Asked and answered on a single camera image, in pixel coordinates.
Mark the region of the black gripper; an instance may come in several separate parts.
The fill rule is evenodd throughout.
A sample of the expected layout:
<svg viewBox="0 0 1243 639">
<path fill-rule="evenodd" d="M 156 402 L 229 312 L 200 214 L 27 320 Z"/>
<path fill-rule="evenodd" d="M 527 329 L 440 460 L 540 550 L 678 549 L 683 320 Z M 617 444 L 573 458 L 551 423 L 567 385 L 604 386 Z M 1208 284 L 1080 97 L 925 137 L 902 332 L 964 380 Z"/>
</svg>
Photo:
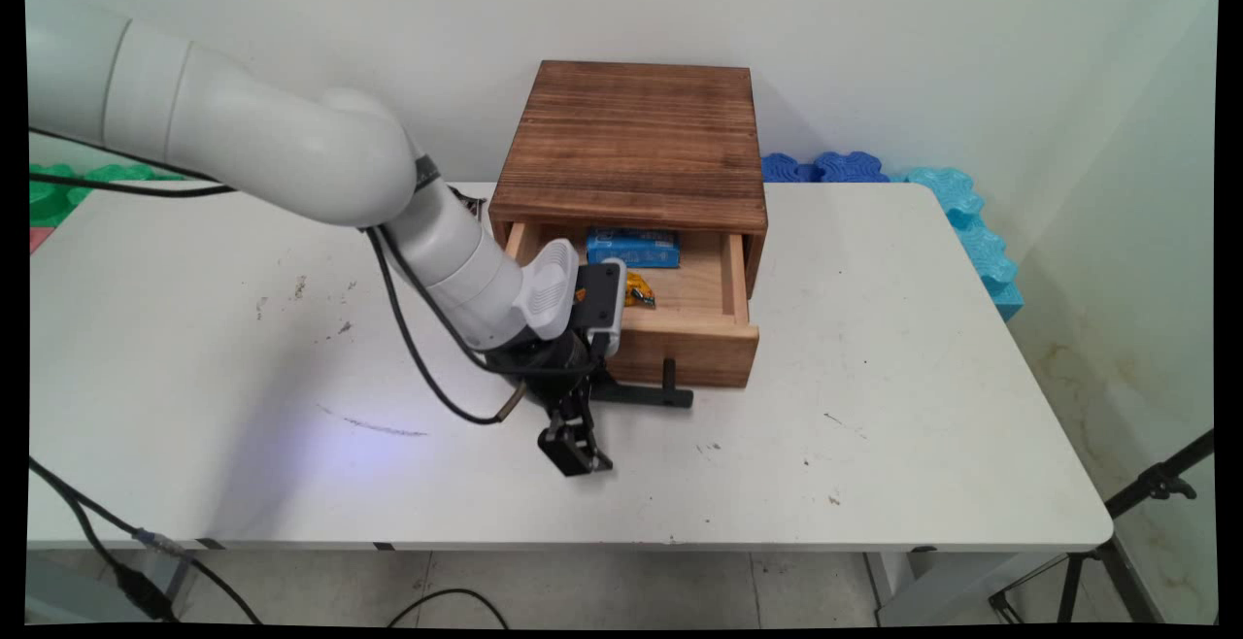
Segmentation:
<svg viewBox="0 0 1243 639">
<path fill-rule="evenodd" d="M 556 404 L 556 414 L 537 445 L 566 477 L 612 471 L 612 457 L 595 444 L 590 384 L 607 378 L 607 364 L 588 343 L 585 332 L 563 332 L 539 341 L 523 332 L 515 341 L 484 352 L 493 374 L 520 380 L 539 404 Z"/>
</svg>

